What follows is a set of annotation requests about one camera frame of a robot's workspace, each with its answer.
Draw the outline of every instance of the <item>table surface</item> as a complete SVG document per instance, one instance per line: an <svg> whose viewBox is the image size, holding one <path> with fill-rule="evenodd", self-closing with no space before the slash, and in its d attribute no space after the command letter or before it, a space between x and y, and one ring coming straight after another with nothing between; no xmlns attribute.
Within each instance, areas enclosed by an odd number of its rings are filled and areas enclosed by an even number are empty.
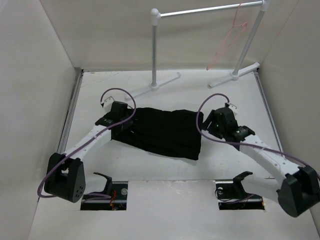
<svg viewBox="0 0 320 240"><path fill-rule="evenodd" d="M228 70L164 70L158 71L157 77L177 72L181 73L180 79L137 97L137 106L197 111L209 95L223 93L238 107L238 123L278 149L253 72L213 89L207 84L225 76ZM85 73L67 149L105 114L99 103L104 90L117 87L132 91L147 86L150 78L150 71ZM110 95L125 101L123 92ZM223 107L224 102L222 97L214 97L204 106L204 116L211 109ZM212 180L232 179L244 171L271 176L232 146L204 138L201 144L199 160L194 161L109 142L97 152L94 163L86 165L86 171L98 170L114 181L129 181L127 211L79 211L79 202L40 199L29 239L319 239L310 211L292 218L268 199L265 211L219 210Z"/></svg>

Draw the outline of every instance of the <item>black cloth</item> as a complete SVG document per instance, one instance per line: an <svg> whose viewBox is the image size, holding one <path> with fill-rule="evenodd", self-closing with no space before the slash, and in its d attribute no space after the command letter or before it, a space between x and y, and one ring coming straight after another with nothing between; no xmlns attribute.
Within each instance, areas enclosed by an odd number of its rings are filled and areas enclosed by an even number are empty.
<svg viewBox="0 0 320 240"><path fill-rule="evenodd" d="M137 108L133 125L114 140L139 149L175 158L198 160L201 134L196 128L196 112L188 110L162 111ZM204 115L199 115L199 125Z"/></svg>

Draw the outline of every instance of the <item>horizontal metal bar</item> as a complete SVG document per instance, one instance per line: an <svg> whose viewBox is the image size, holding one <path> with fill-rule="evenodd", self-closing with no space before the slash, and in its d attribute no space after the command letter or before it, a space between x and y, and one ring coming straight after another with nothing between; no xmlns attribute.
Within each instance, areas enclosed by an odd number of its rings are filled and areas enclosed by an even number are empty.
<svg viewBox="0 0 320 240"><path fill-rule="evenodd" d="M261 6L262 4L263 4L263 1L244 2L241 4L241 8L257 7L257 6ZM161 18L166 18L166 17L177 16L177 15L196 14L196 13L202 13L202 12L213 12L213 11L219 11L219 10L230 10L230 9L236 9L237 7L239 7L239 3L238 4L231 4L231 5L224 5L224 6L213 6L213 7L207 7L207 8L199 8L199 9L186 10L186 11L160 13L160 16L161 16Z"/></svg>

